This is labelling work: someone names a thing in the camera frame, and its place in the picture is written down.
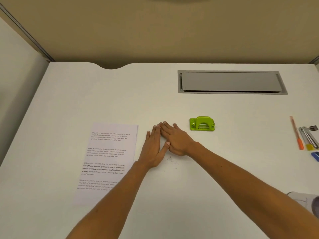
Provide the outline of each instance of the desk surface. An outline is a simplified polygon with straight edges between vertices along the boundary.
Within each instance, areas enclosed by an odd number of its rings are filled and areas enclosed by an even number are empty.
[[[278,70],[288,95],[179,94],[178,70]],[[91,209],[72,202],[94,122],[138,124],[135,160],[147,130],[175,122],[282,192],[319,194],[319,163],[298,150],[289,121],[318,125],[318,87],[314,65],[50,63],[0,167],[0,238],[61,239]],[[216,130],[191,132],[197,116]],[[267,237],[193,160],[168,152],[120,238]]]

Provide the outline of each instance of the hand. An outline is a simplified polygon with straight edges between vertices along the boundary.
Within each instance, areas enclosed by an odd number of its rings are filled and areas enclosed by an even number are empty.
[[[178,156],[187,155],[187,150],[195,143],[187,132],[181,130],[176,123],[173,124],[174,127],[166,121],[164,121],[164,123],[160,122],[159,125],[161,127],[160,132],[162,136],[170,142],[169,150]]]
[[[145,143],[138,162],[145,165],[147,169],[156,167],[163,160],[169,148],[169,142],[165,142],[160,151],[160,126],[153,126],[152,133],[147,131]]]

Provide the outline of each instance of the white paper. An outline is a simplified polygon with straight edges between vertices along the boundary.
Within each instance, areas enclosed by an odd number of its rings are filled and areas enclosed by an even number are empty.
[[[134,162],[138,125],[93,124],[74,203],[97,204]]]

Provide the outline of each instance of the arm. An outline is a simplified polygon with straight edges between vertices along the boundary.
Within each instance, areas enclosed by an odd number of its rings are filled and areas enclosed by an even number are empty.
[[[169,150],[193,158],[269,238],[319,238],[319,220],[296,201],[194,142],[176,124],[160,126]]]
[[[141,155],[123,179],[74,227],[67,239],[116,239],[124,227],[138,189],[150,168],[163,160],[169,148],[160,150],[160,127],[146,134]]]

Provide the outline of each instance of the forearm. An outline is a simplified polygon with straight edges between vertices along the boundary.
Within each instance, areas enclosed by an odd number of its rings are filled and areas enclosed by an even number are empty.
[[[293,238],[318,237],[318,220],[284,193],[199,143],[190,146],[188,155],[270,238],[288,238],[288,235],[293,235]]]
[[[76,225],[67,239],[118,238],[147,172],[147,167],[135,162],[123,179]]]

